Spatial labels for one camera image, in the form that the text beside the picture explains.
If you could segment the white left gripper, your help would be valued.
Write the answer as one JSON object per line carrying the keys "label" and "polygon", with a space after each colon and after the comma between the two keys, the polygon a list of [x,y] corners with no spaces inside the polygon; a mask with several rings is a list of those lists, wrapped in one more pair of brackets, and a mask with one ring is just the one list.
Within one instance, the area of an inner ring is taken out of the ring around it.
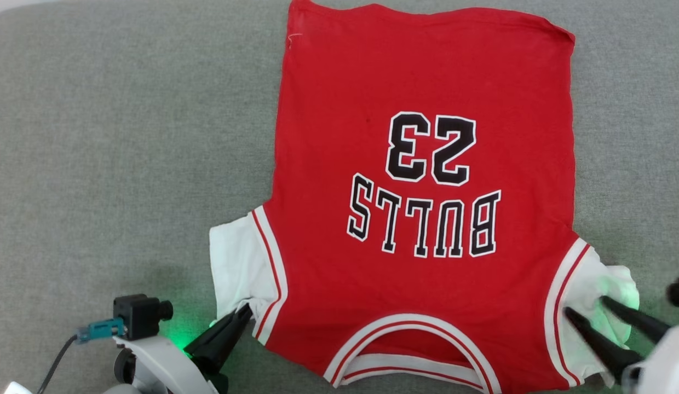
{"label": "white left gripper", "polygon": [[251,318],[250,307],[243,306],[217,320],[184,347],[192,360],[161,335],[137,341],[113,336],[135,363],[133,381],[112,387],[112,394],[228,394],[227,377],[217,373]]}

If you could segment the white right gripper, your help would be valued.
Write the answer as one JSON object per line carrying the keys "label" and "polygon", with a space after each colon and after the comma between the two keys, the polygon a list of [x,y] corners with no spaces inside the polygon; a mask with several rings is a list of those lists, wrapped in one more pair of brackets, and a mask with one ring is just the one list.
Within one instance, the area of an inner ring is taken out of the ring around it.
{"label": "white right gripper", "polygon": [[613,377],[623,394],[679,394],[679,325],[671,326],[607,295],[601,303],[617,318],[637,328],[656,344],[644,360],[638,352],[618,346],[592,327],[590,320],[570,307],[565,318]]}

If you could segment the red white basketball jersey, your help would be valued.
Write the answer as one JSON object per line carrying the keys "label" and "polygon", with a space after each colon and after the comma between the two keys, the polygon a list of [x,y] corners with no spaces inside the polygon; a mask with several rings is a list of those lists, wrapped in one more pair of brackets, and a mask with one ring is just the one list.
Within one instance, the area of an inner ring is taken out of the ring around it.
{"label": "red white basketball jersey", "polygon": [[272,195],[210,229],[217,319],[332,386],[407,373],[482,394],[612,377],[566,306],[623,344],[627,267],[574,229],[575,37],[494,8],[292,0]]}

